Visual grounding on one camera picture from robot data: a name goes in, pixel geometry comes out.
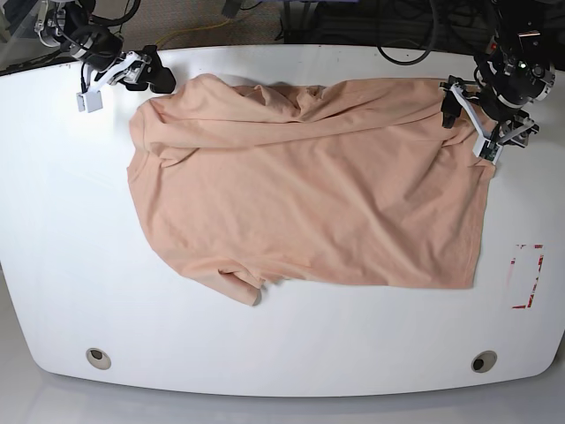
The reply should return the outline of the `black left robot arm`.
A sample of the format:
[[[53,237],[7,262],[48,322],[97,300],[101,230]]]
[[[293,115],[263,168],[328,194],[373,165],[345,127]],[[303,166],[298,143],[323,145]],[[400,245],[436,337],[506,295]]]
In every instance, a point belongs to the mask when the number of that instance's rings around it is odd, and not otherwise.
[[[488,22],[495,47],[474,55],[478,91],[463,89],[463,98],[493,121],[522,122],[524,105],[544,99],[554,85],[555,70],[544,35],[546,14],[555,1],[488,1]]]

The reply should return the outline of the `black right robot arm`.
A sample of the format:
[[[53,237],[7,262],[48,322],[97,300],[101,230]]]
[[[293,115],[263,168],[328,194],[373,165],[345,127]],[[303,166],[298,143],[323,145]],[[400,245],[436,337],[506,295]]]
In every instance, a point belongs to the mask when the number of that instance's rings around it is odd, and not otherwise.
[[[114,19],[95,15],[95,6],[95,1],[41,1],[34,26],[42,44],[57,47],[82,63],[81,93],[93,93],[104,84],[173,93],[176,79],[162,64],[157,47],[124,51],[122,35],[111,31],[132,19],[140,2],[129,2],[123,16]]]

